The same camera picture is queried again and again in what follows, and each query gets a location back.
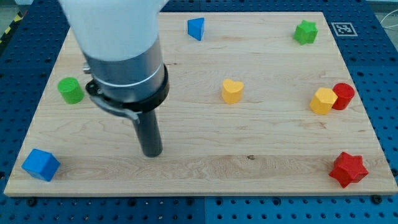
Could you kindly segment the black clamp ring mount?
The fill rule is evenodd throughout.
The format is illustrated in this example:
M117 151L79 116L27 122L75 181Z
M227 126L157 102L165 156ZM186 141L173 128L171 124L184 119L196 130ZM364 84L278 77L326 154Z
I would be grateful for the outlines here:
M165 65L163 65L162 68L164 69L164 79L162 84L153 95L141 101L123 103L112 100L102 92L94 80L88 82L85 89L90 96L90 100L105 112L130 119L133 123L141 124L144 119L140 118L140 116L148 115L150 112L153 112L164 102L169 93L170 85L168 70Z

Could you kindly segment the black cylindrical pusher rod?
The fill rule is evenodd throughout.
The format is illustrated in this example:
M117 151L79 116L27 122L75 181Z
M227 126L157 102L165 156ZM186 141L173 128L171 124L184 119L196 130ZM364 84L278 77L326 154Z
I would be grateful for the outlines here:
M133 125L144 155L147 157L159 156L162 153L163 145L155 111L136 113Z

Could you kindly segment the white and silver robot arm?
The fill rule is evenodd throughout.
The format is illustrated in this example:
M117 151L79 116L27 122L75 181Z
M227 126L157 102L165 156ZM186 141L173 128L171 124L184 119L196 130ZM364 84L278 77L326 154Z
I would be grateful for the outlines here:
M166 1L59 0L85 56L90 99L128 118L147 157L163 150L155 109L169 93L158 15Z

